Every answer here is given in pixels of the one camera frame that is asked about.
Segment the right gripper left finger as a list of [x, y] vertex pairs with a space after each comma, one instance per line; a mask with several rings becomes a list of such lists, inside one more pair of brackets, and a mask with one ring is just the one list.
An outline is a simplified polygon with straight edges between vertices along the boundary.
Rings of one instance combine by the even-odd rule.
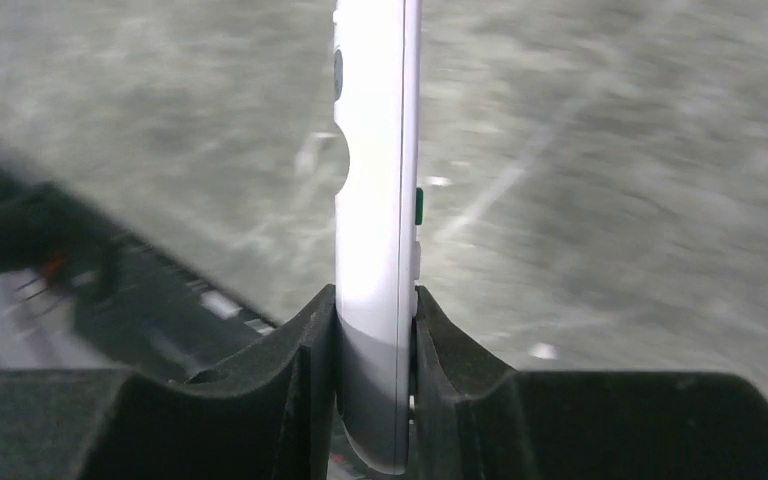
[[213, 380], [123, 369], [0, 370], [0, 479], [323, 479], [334, 289]]

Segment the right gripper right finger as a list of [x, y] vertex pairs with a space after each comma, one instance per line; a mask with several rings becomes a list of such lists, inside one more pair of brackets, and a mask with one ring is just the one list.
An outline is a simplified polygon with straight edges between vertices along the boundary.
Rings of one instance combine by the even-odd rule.
[[426, 288], [415, 321], [424, 479], [768, 479], [768, 402], [693, 371], [519, 371]]

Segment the white remote control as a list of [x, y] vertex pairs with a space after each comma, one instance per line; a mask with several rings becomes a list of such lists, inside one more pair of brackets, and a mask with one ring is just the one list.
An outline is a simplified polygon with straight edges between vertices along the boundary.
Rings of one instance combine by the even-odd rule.
[[335, 197], [339, 411], [370, 468], [408, 464], [411, 341], [421, 249], [417, 186], [421, 5], [340, 1], [334, 121], [348, 150]]

